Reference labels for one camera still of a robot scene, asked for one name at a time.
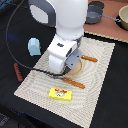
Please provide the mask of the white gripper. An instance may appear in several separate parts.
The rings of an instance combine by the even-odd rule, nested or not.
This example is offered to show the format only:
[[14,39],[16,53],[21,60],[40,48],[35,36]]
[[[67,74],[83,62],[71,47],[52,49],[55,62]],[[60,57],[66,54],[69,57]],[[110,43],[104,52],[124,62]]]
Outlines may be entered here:
[[48,47],[49,68],[56,73],[68,73],[82,57],[79,50],[81,39],[65,40],[55,36]]

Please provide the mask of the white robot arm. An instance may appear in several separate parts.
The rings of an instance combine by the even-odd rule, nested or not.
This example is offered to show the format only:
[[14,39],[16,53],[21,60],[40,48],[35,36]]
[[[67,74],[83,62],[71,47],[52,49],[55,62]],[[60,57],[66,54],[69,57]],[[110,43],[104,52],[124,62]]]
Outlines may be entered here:
[[36,21],[56,28],[48,46],[49,68],[56,73],[68,73],[82,56],[79,46],[88,0],[29,0],[29,7]]

